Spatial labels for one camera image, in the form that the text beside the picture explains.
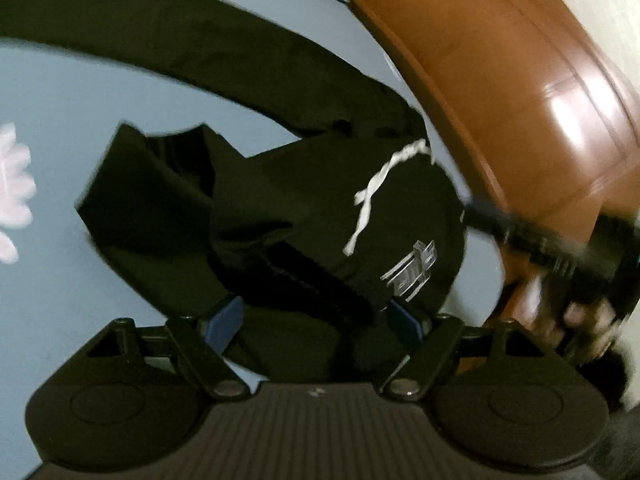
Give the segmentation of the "person's right hand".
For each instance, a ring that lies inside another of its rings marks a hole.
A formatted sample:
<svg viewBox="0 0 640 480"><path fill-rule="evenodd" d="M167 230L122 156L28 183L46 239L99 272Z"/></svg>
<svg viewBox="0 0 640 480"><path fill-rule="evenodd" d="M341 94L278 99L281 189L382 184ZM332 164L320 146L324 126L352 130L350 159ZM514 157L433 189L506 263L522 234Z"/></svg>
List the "person's right hand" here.
<svg viewBox="0 0 640 480"><path fill-rule="evenodd" d="M574 365L604 355L615 341L620 319L606 298L591 304L570 301L566 287L543 278L532 332Z"/></svg>

